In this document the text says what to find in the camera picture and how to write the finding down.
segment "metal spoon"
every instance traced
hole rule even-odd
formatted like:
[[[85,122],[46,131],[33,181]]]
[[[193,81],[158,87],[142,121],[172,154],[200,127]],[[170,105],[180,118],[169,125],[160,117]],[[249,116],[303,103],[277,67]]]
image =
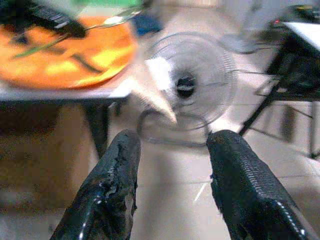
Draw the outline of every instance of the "metal spoon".
[[[101,25],[93,25],[90,26],[88,28],[86,28],[85,30],[91,30],[91,29],[106,29],[106,28],[111,28],[120,24],[124,24],[127,21],[129,21],[130,19],[132,19],[133,17],[135,17],[136,15],[138,15],[139,13],[141,13],[143,11],[144,7],[143,6],[136,6],[136,7],[131,7],[128,10],[122,11],[117,15],[114,15],[112,17],[107,18],[103,24]],[[41,45],[41,46],[37,46],[37,47],[32,47],[22,53],[19,53],[17,55],[15,55],[13,58],[22,58],[22,57],[26,57],[26,56],[30,56],[32,54],[35,54],[36,52],[39,52],[41,50],[45,50],[48,49],[54,45],[56,45],[57,43],[62,42],[63,40],[66,40],[68,38],[72,37],[70,34],[65,34],[61,37],[59,37],[57,40],[52,41],[48,44],[45,45]]]

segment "metal chair leg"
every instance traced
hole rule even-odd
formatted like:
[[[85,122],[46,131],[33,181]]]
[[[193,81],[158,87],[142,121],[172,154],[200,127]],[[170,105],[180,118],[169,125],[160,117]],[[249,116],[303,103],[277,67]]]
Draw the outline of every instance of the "metal chair leg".
[[[315,151],[315,142],[316,142],[316,131],[317,131],[317,104],[315,101],[311,102],[311,121],[310,121],[310,146],[309,153],[310,158],[315,159],[319,156],[319,153]]]
[[[263,102],[255,110],[255,112],[249,117],[249,119],[243,123],[243,127],[239,132],[240,136],[243,136],[250,129],[251,125],[259,117],[260,113],[273,102],[273,96],[278,91],[278,89],[279,89],[279,83],[272,88],[270,94],[265,97]]]

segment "orange plate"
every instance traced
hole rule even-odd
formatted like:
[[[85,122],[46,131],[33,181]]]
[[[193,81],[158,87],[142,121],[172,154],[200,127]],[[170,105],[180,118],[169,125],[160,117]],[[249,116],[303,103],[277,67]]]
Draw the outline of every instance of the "orange plate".
[[[106,17],[83,17],[85,26],[99,25]],[[13,58],[34,45],[57,39],[51,31],[35,27],[27,31],[28,45],[12,43],[14,33],[0,27],[0,78],[14,85],[41,89],[82,88],[111,79],[133,59],[137,49],[128,24],[87,31],[84,39],[69,38],[52,49]],[[86,67],[77,56],[96,70]]]

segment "fan hub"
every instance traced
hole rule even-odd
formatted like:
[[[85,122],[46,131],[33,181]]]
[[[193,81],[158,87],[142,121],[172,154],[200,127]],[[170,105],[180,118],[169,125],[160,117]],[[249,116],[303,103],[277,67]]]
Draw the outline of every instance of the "fan hub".
[[[178,96],[182,99],[190,98],[196,90],[196,78],[187,73],[180,77],[176,83],[176,91]]]

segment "black table leg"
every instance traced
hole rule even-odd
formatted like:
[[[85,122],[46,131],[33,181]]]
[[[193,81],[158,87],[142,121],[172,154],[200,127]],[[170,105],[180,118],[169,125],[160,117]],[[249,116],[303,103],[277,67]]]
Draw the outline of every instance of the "black table leg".
[[[85,106],[85,114],[100,159],[104,155],[108,144],[109,105]]]
[[[278,91],[278,89],[279,89],[279,83],[277,83],[275,86],[273,86],[270,94],[265,97],[263,102],[255,110],[255,112],[249,117],[249,119],[243,123],[243,127],[239,132],[240,136],[243,136],[248,131],[248,129],[250,129],[251,125],[258,118],[260,113],[273,102],[273,96]]]
[[[317,158],[320,152],[315,152],[315,142],[317,135],[317,104],[315,101],[311,102],[311,122],[310,122],[310,149],[309,156],[312,159]]]

